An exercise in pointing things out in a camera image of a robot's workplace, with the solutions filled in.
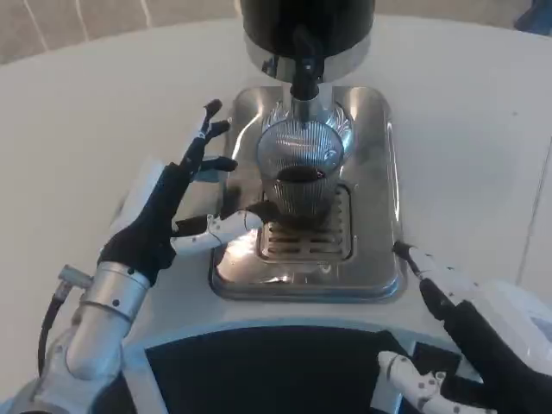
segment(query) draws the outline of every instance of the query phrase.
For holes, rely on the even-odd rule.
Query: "black water tank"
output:
[[[323,57],[362,41],[373,23],[375,0],[241,0],[243,28],[257,46],[293,58],[292,36],[306,27],[322,45]]]

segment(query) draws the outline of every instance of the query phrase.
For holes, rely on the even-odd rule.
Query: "fingertip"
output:
[[[207,118],[211,119],[215,114],[221,110],[223,103],[220,99],[213,99],[205,105],[205,111],[207,112]]]
[[[238,167],[238,161],[229,159],[228,173],[233,172]]]
[[[228,132],[229,129],[230,123],[228,121],[213,122],[210,125],[209,132],[205,136],[205,139],[210,141],[211,139]]]

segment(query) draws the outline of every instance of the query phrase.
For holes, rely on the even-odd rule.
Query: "floor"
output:
[[[530,2],[376,0],[376,11],[512,28]],[[239,13],[239,0],[0,0],[0,64],[100,37]]]

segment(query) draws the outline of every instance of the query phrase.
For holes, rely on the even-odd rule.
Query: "drip tray grate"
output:
[[[351,255],[351,197],[338,185],[326,222],[317,229],[295,230],[265,224],[259,236],[259,255],[273,262],[342,261]]]

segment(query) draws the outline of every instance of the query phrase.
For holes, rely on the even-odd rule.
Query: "black panel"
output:
[[[97,414],[137,414],[127,381],[125,381],[122,374],[100,395],[91,412]]]
[[[187,338],[147,357],[173,414],[366,414],[382,350],[405,354],[389,332],[264,327]]]

